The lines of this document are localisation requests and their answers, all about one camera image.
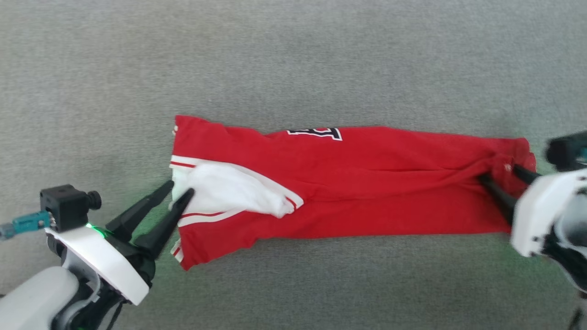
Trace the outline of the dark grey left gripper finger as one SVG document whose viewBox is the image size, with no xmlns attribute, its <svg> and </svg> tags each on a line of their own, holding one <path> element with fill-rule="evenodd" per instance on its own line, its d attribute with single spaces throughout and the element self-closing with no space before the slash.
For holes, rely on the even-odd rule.
<svg viewBox="0 0 587 330">
<path fill-rule="evenodd" d="M 115 219 L 107 223 L 105 229 L 122 242 L 129 242 L 134 230 L 136 230 L 141 221 L 145 219 L 153 208 L 163 202 L 173 187 L 174 182 L 172 180 L 165 182 L 151 194 L 143 197 Z"/>
<path fill-rule="evenodd" d="M 163 219 L 134 241 L 135 246 L 140 248 L 149 259 L 156 260 L 159 258 L 194 195 L 195 190 L 192 188 L 187 189 L 181 197 L 172 203 L 168 214 Z"/>
</svg>

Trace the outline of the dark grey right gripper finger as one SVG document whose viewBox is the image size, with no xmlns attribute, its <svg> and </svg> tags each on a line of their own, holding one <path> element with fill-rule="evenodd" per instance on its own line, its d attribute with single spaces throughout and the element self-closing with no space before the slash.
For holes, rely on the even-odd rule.
<svg viewBox="0 0 587 330">
<path fill-rule="evenodd" d="M 538 174 L 534 171 L 530 171 L 518 164 L 514 165 L 513 173 L 520 181 L 522 181 L 527 186 L 530 186 L 536 179 L 541 177 L 541 174 Z"/>
<path fill-rule="evenodd" d="M 480 175 L 478 181 L 491 195 L 508 225 L 512 226 L 517 199 L 505 192 L 492 175 Z"/>
</svg>

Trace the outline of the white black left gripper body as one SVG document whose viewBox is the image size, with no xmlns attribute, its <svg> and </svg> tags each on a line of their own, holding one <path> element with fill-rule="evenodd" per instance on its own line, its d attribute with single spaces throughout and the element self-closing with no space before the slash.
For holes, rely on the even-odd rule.
<svg viewBox="0 0 587 330">
<path fill-rule="evenodd" d="M 49 270 L 56 280 L 59 298 L 72 299 L 81 288 L 81 280 L 91 287 L 91 300 L 101 288 L 107 287 L 123 301 L 138 306 L 149 294 L 155 277 L 157 235 L 139 236 L 134 242 L 124 242 L 113 233 L 92 225 L 65 232 L 46 228 L 47 242 L 62 247 L 60 267 Z"/>
</svg>

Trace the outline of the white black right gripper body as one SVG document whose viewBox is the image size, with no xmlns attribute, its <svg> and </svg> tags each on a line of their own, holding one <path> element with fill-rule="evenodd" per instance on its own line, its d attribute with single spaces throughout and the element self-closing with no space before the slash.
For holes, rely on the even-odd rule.
<svg viewBox="0 0 587 330">
<path fill-rule="evenodd" d="M 514 249 L 523 257 L 539 254 L 542 238 L 585 187 L 587 168 L 539 176 L 516 202 L 511 231 Z"/>
</svg>

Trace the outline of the red and white jersey garment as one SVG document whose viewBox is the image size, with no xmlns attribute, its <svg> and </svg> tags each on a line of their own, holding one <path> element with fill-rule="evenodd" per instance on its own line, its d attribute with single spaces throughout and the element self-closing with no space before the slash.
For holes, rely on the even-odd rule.
<svg viewBox="0 0 587 330">
<path fill-rule="evenodd" d="M 478 177 L 519 197 L 516 166 L 536 169 L 524 138 L 386 126 L 263 134 L 177 115 L 172 199 L 195 195 L 171 253 L 188 270 L 271 238 L 508 233 Z"/>
</svg>

